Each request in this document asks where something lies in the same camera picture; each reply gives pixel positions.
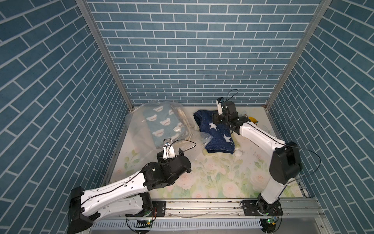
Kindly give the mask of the navy blue star blanket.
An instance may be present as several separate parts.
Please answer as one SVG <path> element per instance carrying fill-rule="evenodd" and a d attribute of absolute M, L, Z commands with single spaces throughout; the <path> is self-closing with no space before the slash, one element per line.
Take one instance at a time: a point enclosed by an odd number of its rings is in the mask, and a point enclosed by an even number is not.
<path fill-rule="evenodd" d="M 211 141 L 205 146 L 209 154 L 227 153 L 233 154 L 235 144 L 231 137 L 230 129 L 225 124 L 215 124 L 213 115 L 218 111 L 198 110 L 193 114 L 195 122 L 199 126 L 200 132 L 208 133 L 212 136 Z"/>

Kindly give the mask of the light green fluffy blanket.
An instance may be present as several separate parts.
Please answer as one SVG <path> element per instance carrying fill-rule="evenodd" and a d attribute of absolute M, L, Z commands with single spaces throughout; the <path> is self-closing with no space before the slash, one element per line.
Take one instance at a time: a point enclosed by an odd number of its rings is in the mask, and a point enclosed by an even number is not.
<path fill-rule="evenodd" d="M 222 152 L 217 152 L 217 153 L 209 153 L 206 149 L 203 150 L 203 155 L 204 156 L 218 156 L 218 157 L 236 157 L 240 158 L 243 156 L 243 151 L 240 149 L 236 149 L 233 154 L 230 153 L 222 153 Z"/>

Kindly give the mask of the light blue bear blanket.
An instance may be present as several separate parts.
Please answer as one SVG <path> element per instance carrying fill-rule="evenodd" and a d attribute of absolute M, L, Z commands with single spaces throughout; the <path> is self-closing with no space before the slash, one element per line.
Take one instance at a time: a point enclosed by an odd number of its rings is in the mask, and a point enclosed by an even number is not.
<path fill-rule="evenodd" d="M 182 123 L 176 106 L 169 102 L 152 102 L 144 106 L 143 116 L 148 125 L 150 134 L 156 148 L 162 148 L 164 139 L 176 140 L 181 138 L 187 131 Z M 181 127 L 180 132 L 173 129 Z"/>

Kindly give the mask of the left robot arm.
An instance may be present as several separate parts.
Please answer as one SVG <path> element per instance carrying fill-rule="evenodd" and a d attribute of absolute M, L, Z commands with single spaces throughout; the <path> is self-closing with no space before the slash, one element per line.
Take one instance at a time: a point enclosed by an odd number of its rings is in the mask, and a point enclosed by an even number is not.
<path fill-rule="evenodd" d="M 92 190 L 79 186 L 71 190 L 68 211 L 69 234 L 77 234 L 94 223 L 115 215 L 143 216 L 153 209 L 149 192 L 171 186 L 184 173 L 191 172 L 191 162 L 182 149 L 173 158 L 157 154 L 157 162 L 123 180 Z"/>

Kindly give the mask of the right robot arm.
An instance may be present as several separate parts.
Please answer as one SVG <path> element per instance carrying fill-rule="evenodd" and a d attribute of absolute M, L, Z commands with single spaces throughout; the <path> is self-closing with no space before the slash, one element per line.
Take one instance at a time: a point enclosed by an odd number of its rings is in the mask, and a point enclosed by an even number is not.
<path fill-rule="evenodd" d="M 246 116 L 239 116 L 235 103 L 220 97 L 216 100 L 218 113 L 213 114 L 214 124 L 225 124 L 230 130 L 249 139 L 270 155 L 270 179 L 253 205 L 261 215 L 269 215 L 280 208 L 280 196 L 287 185 L 303 169 L 299 147 L 271 136 Z"/>

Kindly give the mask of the clear plastic vacuum bag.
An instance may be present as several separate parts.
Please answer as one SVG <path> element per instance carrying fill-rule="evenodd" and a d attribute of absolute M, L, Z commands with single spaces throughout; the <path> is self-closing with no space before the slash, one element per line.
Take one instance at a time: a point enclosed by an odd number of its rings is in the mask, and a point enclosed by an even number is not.
<path fill-rule="evenodd" d="M 126 116 L 127 136 L 141 159 L 154 160 L 163 151 L 164 140 L 171 140 L 171 150 L 186 150 L 189 159 L 198 157 L 213 139 L 209 133 L 200 132 L 192 115 L 188 115 L 177 102 L 151 101 L 137 107 Z"/>

